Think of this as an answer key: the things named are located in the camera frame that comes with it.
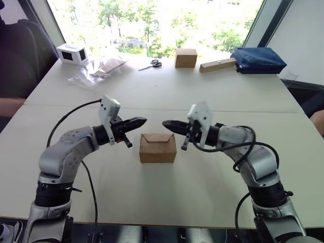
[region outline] white box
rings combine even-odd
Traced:
[[[85,47],[76,47],[65,43],[57,47],[56,50],[62,62],[82,65],[88,59]]]

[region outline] white device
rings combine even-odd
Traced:
[[[101,99],[101,104],[99,107],[99,118],[101,124],[106,129],[107,135],[109,137],[109,144],[115,144],[115,138],[110,127],[110,121],[117,118],[117,114],[120,109],[120,104],[115,99],[109,98],[104,95]]]
[[[213,114],[209,109],[207,103],[205,101],[202,101],[192,105],[187,117],[189,119],[189,122],[192,125],[195,120],[197,120],[200,123],[201,139],[200,139],[199,146],[201,148],[204,148],[208,131],[212,124],[212,117],[213,117]]]
[[[67,43],[56,48],[62,62],[83,65],[87,59],[85,47],[76,47]]]

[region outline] blue bag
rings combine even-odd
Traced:
[[[235,48],[231,57],[236,59],[237,72],[280,73],[287,64],[271,48]]]

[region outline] brown paper box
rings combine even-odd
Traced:
[[[176,67],[194,68],[197,61],[196,49],[177,49],[176,50]]]
[[[141,163],[173,163],[176,153],[174,134],[141,134]]]

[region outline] black cable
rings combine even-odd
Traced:
[[[80,105],[78,106],[77,108],[71,110],[69,113],[67,113],[65,116],[63,116],[57,123],[56,125],[54,126],[54,128],[52,129],[50,135],[49,135],[49,138],[47,140],[47,144],[46,144],[46,148],[48,148],[50,145],[51,145],[51,139],[52,139],[52,136],[54,134],[54,132],[56,131],[56,129],[59,127],[59,125],[69,116],[71,115],[73,112],[79,110],[80,108],[84,107],[84,106],[87,106],[87,105],[91,105],[91,104],[95,104],[95,103],[99,103],[101,102],[101,99],[99,100],[95,100],[95,101],[91,101],[91,102],[88,102],[88,103],[85,103],[83,105]],[[96,231],[97,231],[97,225],[98,225],[98,206],[97,206],[97,199],[96,199],[96,194],[95,194],[95,189],[94,189],[94,186],[93,186],[93,183],[92,183],[92,178],[91,178],[91,175],[90,175],[90,171],[87,167],[87,165],[84,163],[84,161],[82,160],[81,161],[81,164],[85,167],[86,171],[87,171],[87,174],[88,174],[88,178],[89,178],[89,181],[90,181],[90,186],[91,186],[91,190],[92,190],[92,196],[93,196],[93,201],[94,201],[94,204],[95,204],[95,223],[94,223],[94,229],[93,229],[93,234],[92,234],[92,240],[91,242],[94,243],[94,240],[95,240],[95,236],[96,236]]]
[[[247,145],[252,145],[252,142],[240,143],[240,144],[235,144],[235,145],[232,145],[232,146],[227,146],[227,147],[224,147],[224,148],[215,148],[215,149],[200,148],[199,145],[197,143],[195,143],[195,142],[192,142],[192,144],[200,151],[207,152],[207,153],[214,153],[214,152],[223,152],[223,151],[226,151],[226,150],[239,148],[239,147],[243,147],[243,146],[247,146]],[[274,153],[274,156],[275,156],[275,159],[276,159],[276,162],[277,162],[277,168],[279,168],[279,155],[278,155],[277,151],[272,146],[270,146],[269,144],[266,144],[266,143],[261,143],[261,142],[255,142],[254,144],[255,145],[262,145],[264,147],[269,148]]]
[[[236,171],[236,172],[238,172],[239,173],[239,170],[236,168],[239,164],[241,164],[248,156],[249,156],[249,154],[251,153],[251,151],[252,151],[252,149],[254,148],[254,145],[255,145],[255,143],[256,143],[256,135],[255,135],[255,131],[252,129],[252,128],[250,128],[250,127],[248,127],[248,126],[239,126],[239,127],[241,127],[241,128],[246,128],[246,129],[248,129],[248,130],[250,130],[250,132],[251,132],[251,134],[252,134],[252,143],[251,143],[251,145],[249,146],[249,149],[247,150],[247,152],[238,160],[238,161],[236,161],[235,163],[234,163],[234,165],[233,165],[233,170],[234,171]]]
[[[241,232],[240,232],[239,226],[238,226],[238,213],[239,213],[239,208],[241,207],[242,203],[249,196],[250,196],[250,193],[247,193],[244,197],[242,197],[242,199],[238,202],[236,210],[235,210],[235,230],[236,230],[236,234],[237,234],[237,237],[238,237],[239,241],[241,241],[242,243],[244,241],[243,241],[243,236],[241,235]]]
[[[51,139],[52,139],[52,136],[54,134],[54,132],[56,131],[56,129],[58,128],[58,126],[69,116],[71,115],[73,112],[79,110],[80,108],[84,107],[84,106],[87,106],[87,105],[91,105],[91,104],[95,104],[95,103],[99,103],[101,102],[101,99],[99,100],[95,100],[95,101],[91,101],[91,102],[88,102],[88,103],[85,103],[83,105],[80,105],[78,106],[77,108],[73,109],[72,111],[70,111],[68,114],[66,114],[65,116],[63,116],[57,123],[56,125],[54,126],[54,128],[52,129],[51,133],[50,133],[50,136],[47,140],[47,144],[46,144],[46,148],[48,148],[51,144]]]
[[[89,171],[86,163],[83,160],[81,161],[81,163],[82,163],[82,165],[85,167],[85,169],[87,171],[87,174],[88,174],[88,177],[89,177],[89,181],[90,181],[91,190],[92,190],[93,201],[95,202],[95,224],[94,224],[93,234],[92,234],[92,240],[91,240],[91,242],[94,243],[95,242],[96,232],[97,232],[97,224],[98,224],[98,206],[97,206],[97,199],[96,199],[95,188],[93,187],[93,183],[92,183],[90,171]]]

